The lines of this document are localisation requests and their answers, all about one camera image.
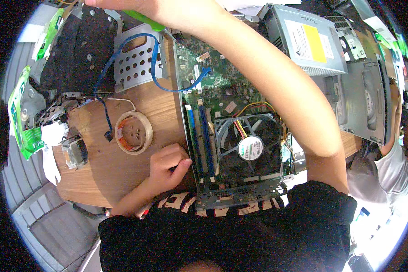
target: motherboard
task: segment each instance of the motherboard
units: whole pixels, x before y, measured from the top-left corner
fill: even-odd
[[[281,195],[279,180],[291,172],[292,152],[280,117],[225,56],[195,37],[174,36],[178,89],[208,71],[196,87],[179,93],[200,199],[196,208]]]

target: black shirt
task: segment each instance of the black shirt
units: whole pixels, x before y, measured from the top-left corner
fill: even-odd
[[[225,271],[342,271],[356,201],[310,181],[246,207],[194,211],[195,197],[155,203],[144,220],[118,215],[100,223],[100,259],[107,271],[177,271],[210,260]]]

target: cpu cooling fan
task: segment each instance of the cpu cooling fan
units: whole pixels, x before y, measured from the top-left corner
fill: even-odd
[[[281,124],[274,113],[215,120],[219,175],[240,181],[281,168]]]

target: green screwdriver handle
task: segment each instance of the green screwdriver handle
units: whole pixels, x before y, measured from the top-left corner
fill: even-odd
[[[149,24],[154,31],[160,32],[163,29],[165,29],[165,26],[159,24],[158,22],[154,22],[153,20],[151,20],[145,15],[140,14],[139,12],[136,12],[134,10],[124,10],[124,12],[127,15],[133,17],[134,19],[137,19],[143,23]]]

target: hand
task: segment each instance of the hand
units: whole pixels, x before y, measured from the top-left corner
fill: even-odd
[[[86,0],[88,6],[111,10],[134,10],[174,29],[198,34],[218,16],[227,13],[214,0]]]
[[[179,144],[171,144],[151,156],[150,177],[142,186],[154,196],[174,189],[183,179],[192,160]]]

